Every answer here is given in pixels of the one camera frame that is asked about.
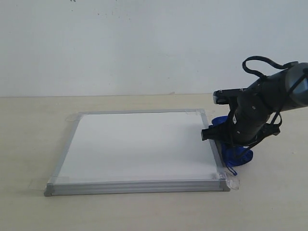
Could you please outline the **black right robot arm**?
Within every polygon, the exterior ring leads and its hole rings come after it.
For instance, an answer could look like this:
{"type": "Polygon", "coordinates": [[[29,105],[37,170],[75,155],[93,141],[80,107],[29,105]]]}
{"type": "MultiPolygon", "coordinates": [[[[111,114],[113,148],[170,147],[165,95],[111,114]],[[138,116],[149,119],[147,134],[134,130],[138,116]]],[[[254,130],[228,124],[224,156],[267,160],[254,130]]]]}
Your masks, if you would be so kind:
{"type": "Polygon", "coordinates": [[[273,113],[308,105],[308,64],[297,63],[248,88],[217,90],[214,104],[230,107],[225,122],[201,131],[202,140],[215,140],[235,146],[250,146],[280,132],[279,125],[268,123],[273,113]]]}

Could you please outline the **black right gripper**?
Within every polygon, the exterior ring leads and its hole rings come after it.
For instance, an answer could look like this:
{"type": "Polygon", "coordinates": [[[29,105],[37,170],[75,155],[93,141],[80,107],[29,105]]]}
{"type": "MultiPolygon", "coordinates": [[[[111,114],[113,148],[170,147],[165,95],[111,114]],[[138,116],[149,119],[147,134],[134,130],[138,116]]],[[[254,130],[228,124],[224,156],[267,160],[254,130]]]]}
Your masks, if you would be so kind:
{"type": "Polygon", "coordinates": [[[280,123],[267,123],[271,114],[271,110],[257,96],[238,96],[226,122],[201,130],[202,141],[254,146],[266,137],[280,133],[280,123]]]}

